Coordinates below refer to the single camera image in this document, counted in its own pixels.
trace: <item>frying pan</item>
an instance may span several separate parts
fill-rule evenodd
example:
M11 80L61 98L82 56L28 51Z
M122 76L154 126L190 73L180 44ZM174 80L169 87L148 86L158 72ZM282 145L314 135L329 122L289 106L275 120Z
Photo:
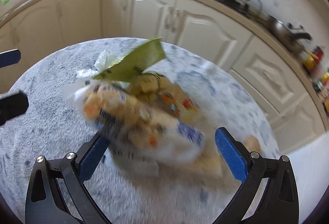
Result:
M300 54L301 52L306 52L313 58L318 59L316 55L305 49L304 45L300 44L298 39L312 40L310 34L302 33L292 33L289 28L287 28L283 23L276 20L273 16L269 17L268 20L269 31L292 53Z

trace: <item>food package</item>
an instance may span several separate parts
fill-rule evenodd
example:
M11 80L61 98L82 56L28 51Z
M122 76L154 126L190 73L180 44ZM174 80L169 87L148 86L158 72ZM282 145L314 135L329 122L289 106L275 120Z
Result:
M131 81L127 92L152 107L158 107L181 122L193 124L199 116L197 106L178 84L156 72L143 73Z
M162 163L191 163L201 154L203 134L174 116L139 101L113 84L100 82L78 89L67 101L111 142L136 147Z

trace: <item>blue gripper pad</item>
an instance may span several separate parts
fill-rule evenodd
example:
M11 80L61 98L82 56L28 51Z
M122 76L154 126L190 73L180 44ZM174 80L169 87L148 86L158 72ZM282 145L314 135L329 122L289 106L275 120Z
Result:
M90 180L109 144L110 142L106 138L100 136L81 160L79 163L79 180L81 182Z
M215 132L215 144L223 155L234 178L244 183L248 176L247 163L221 128Z

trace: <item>blue pattern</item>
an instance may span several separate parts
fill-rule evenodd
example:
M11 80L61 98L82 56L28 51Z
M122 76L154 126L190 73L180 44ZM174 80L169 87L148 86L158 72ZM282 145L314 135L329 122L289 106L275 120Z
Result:
M199 147L202 146L203 134L199 130L196 130L195 128L182 122L178 122L177 132L194 144L197 144Z

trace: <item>cabinet handle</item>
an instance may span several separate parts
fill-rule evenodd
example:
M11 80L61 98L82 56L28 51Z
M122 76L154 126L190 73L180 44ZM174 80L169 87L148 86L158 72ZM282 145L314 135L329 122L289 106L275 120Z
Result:
M174 17L172 20L172 26L171 26L172 33L175 33L177 31L176 22L177 22L177 19L180 17L180 14L181 14L180 10L176 10L174 13Z
M168 7L168 10L167 10L167 15L166 15L166 18L164 20L164 28L165 29L169 29L170 27L170 24L169 24L169 17L170 17L170 20L172 20L172 13L174 12L174 8L172 7Z
M56 4L56 11L57 11L58 17L61 18L63 16L63 10L61 8L60 2L58 2Z
M276 85L278 88L282 88L282 86L277 83L265 70L263 70L262 72L267 77L267 79L270 80L274 85Z
M123 0L123 10L127 9L128 0Z
M121 2L121 6L122 6L122 10L126 10L126 6L125 6L125 1L124 0L120 0L120 2Z
M20 40L19 40L19 36L17 34L17 30L15 27L13 28L12 37L13 37L14 45L17 46L19 44Z

